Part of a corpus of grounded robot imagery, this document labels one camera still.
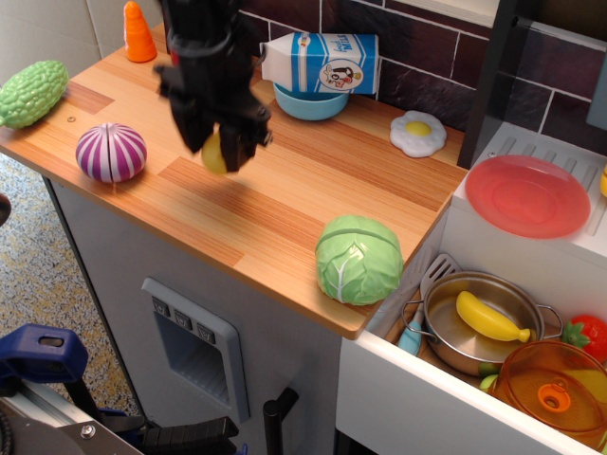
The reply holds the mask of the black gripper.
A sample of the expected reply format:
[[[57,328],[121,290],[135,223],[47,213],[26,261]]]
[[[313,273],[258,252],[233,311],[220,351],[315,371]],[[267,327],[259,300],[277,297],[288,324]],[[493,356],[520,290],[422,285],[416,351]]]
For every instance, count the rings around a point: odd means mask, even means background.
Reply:
[[[159,93],[168,99],[184,144],[199,152],[220,125],[220,151],[228,173],[237,173],[267,145],[270,111],[250,91],[254,64],[238,48],[213,54],[171,52],[172,63],[157,64]]]

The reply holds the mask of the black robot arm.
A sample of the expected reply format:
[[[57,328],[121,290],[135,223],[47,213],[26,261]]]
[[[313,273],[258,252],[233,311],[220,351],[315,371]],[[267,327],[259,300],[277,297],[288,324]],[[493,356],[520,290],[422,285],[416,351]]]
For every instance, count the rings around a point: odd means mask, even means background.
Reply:
[[[216,173],[237,173],[272,139],[271,111],[250,90],[256,64],[238,1],[162,1],[172,63],[157,65],[159,94],[177,130]]]

